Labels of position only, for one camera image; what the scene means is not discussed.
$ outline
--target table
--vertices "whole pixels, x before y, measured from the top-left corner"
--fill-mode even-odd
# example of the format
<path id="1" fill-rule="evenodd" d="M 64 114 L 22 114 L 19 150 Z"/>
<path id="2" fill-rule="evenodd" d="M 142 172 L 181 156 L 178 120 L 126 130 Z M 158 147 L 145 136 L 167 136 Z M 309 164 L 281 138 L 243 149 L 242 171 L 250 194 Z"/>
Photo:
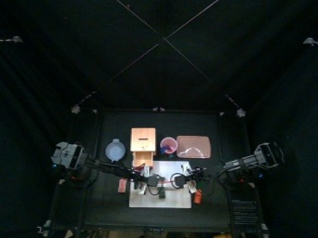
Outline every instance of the table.
<path id="1" fill-rule="evenodd" d="M 80 141 L 86 150 L 107 163 L 111 161 L 104 148 L 114 138 L 130 147 L 131 129 L 153 127 L 157 129 L 157 141 L 165 137 L 207 136 L 211 141 L 213 157 L 190 159 L 190 164 L 203 166 L 209 173 L 221 171 L 221 162 L 250 154 L 250 146 L 243 118 L 234 112 L 146 112 L 146 111 L 98 111 L 83 110 L 75 115 L 70 128 L 68 142 Z M 181 161 L 158 153 L 154 161 Z M 126 167 L 133 165 L 133 154 L 126 153 L 119 161 Z M 230 231 L 229 206 L 226 192 L 219 184 L 206 188 L 213 194 L 203 198 L 201 205 L 183 208 L 130 207 L 130 194 L 118 193 L 119 178 L 98 173 L 98 179 L 86 189 L 58 185 L 50 219 L 52 230 L 76 229 L 130 229 L 165 231 Z"/>

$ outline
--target small object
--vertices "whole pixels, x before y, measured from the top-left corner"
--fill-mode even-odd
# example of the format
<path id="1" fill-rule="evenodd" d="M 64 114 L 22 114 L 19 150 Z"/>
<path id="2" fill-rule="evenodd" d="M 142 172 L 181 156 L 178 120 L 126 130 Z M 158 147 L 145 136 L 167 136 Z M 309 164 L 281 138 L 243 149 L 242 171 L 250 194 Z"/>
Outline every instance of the small object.
<path id="1" fill-rule="evenodd" d="M 165 149 L 165 153 L 173 154 L 178 149 L 178 142 L 174 138 L 165 138 L 161 142 L 161 148 Z"/>
<path id="2" fill-rule="evenodd" d="M 159 182 L 159 176 L 158 175 L 151 175 L 150 177 L 149 177 L 149 181 L 147 181 L 147 185 L 150 186 L 150 187 L 157 187 L 157 185 L 158 185 L 158 182 Z"/>
<path id="3" fill-rule="evenodd" d="M 185 176 L 177 176 L 174 178 L 174 183 L 175 183 L 175 186 L 182 189 L 186 185 L 186 177 Z"/>
<path id="4" fill-rule="evenodd" d="M 195 181 L 189 181 L 187 183 L 189 191 L 194 193 L 197 191 Z"/>
<path id="5" fill-rule="evenodd" d="M 202 203 L 202 200 L 203 200 L 203 191 L 197 190 L 194 194 L 194 203 L 199 205 Z"/>
<path id="6" fill-rule="evenodd" d="M 106 148 L 106 156 L 114 162 L 123 158 L 126 153 L 124 145 L 119 142 L 119 139 L 114 139 L 114 142 L 108 144 Z"/>
<path id="7" fill-rule="evenodd" d="M 166 154 L 166 151 L 171 150 L 170 146 L 166 145 L 165 147 L 161 148 L 162 154 Z"/>
<path id="8" fill-rule="evenodd" d="M 74 107 L 71 108 L 71 112 L 72 112 L 74 114 L 79 114 L 79 113 L 80 113 L 80 106 L 79 106 L 79 105 L 74 106 Z"/>
<path id="9" fill-rule="evenodd" d="M 166 199 L 166 189 L 165 189 L 165 187 L 159 187 L 158 191 L 159 191 L 159 199 Z"/>
<path id="10" fill-rule="evenodd" d="M 183 168 L 183 172 L 185 172 L 186 176 L 193 174 L 193 168 L 191 168 L 190 164 L 183 164 L 182 168 Z"/>
<path id="11" fill-rule="evenodd" d="M 126 184 L 127 184 L 127 180 L 124 178 L 122 178 L 119 180 L 119 186 L 118 186 L 118 192 L 119 193 L 124 193 L 126 192 Z"/>

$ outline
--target cable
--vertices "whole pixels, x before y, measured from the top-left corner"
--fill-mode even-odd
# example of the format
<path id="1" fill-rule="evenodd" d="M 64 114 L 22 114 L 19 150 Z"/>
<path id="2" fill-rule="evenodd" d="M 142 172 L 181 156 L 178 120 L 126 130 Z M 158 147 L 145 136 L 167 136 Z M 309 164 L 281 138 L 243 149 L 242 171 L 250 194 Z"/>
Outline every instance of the cable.
<path id="1" fill-rule="evenodd" d="M 175 182 L 175 180 L 174 180 L 174 176 L 177 176 L 177 175 L 181 175 L 181 176 L 183 176 L 185 178 L 186 178 L 186 175 L 182 174 L 182 173 L 174 173 L 174 174 L 170 176 L 170 183 L 171 183 L 171 186 L 173 186 L 177 190 L 181 190 L 182 187 L 177 187 L 177 186 L 174 185 L 174 182 Z"/>

